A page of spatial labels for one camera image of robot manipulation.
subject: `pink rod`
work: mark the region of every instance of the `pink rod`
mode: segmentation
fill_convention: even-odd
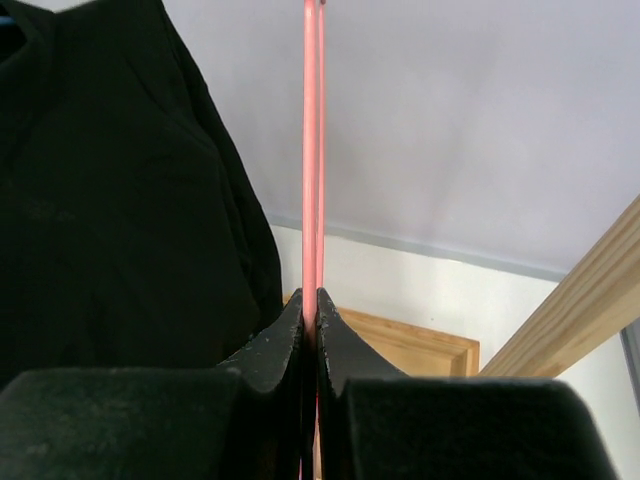
[[[320,68],[320,92],[318,101],[320,103],[320,116],[318,127],[318,225],[317,225],[317,245],[316,245],[316,286],[322,287],[324,284],[324,180],[325,180],[325,129],[326,129],[326,91],[325,91],[325,70],[324,70],[324,10],[325,0],[320,0],[320,10],[318,11],[318,65]]]
[[[317,215],[317,31],[316,0],[304,0],[304,111],[302,119],[302,318],[315,345]]]

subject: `wooden plank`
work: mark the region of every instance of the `wooden plank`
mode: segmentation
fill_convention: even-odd
[[[480,372],[559,375],[640,318],[640,196]]]

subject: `black jacket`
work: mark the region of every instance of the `black jacket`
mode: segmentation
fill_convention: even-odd
[[[280,262],[161,0],[0,6],[0,384],[219,362],[279,315]]]

